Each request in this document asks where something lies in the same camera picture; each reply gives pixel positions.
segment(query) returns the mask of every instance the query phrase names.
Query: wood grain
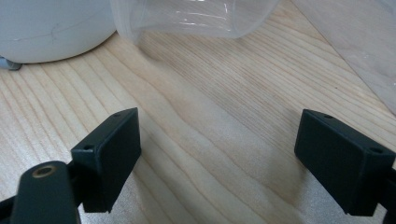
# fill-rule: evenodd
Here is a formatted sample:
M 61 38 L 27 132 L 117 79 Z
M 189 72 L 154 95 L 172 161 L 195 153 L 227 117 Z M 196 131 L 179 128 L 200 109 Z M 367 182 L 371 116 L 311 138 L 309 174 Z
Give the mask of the wood grain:
M 241 39 L 113 35 L 0 71 L 0 199 L 110 114 L 138 107 L 143 154 L 111 214 L 82 223 L 380 223 L 343 214 L 293 154 L 303 108 L 389 148 L 396 119 L 289 1 Z

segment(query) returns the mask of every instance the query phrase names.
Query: white container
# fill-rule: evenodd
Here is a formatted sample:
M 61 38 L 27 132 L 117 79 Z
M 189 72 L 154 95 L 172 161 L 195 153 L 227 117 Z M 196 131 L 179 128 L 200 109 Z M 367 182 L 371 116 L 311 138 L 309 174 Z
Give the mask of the white container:
M 256 29 L 278 0 L 112 0 L 118 32 L 143 30 L 237 38 Z
M 109 0 L 0 0 L 0 55 L 15 63 L 72 57 L 115 30 Z

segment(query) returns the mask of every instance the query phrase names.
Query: metal foot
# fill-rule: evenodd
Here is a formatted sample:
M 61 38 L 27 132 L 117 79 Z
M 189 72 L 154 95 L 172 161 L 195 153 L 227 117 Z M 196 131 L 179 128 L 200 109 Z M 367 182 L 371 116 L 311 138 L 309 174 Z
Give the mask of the metal foot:
M 21 63 L 14 63 L 0 56 L 0 68 L 5 68 L 10 71 L 17 71 L 22 67 Z

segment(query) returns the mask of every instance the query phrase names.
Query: wooden table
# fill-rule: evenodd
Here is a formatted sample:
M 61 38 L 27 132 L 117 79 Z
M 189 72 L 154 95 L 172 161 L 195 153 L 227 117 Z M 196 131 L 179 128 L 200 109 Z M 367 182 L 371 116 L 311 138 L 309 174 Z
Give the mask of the wooden table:
M 289 0 L 240 39 L 111 36 L 0 71 L 0 196 L 110 114 L 138 107 L 143 154 L 108 214 L 82 223 L 380 223 L 343 214 L 298 162 L 303 108 L 396 148 L 396 119 Z

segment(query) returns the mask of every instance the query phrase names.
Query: transparent plastic cup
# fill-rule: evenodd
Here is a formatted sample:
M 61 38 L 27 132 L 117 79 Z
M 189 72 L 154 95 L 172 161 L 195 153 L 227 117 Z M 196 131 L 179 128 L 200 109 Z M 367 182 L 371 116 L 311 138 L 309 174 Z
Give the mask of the transparent plastic cup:
M 137 41 L 144 30 L 238 38 L 255 30 L 278 0 L 112 0 L 117 30 Z

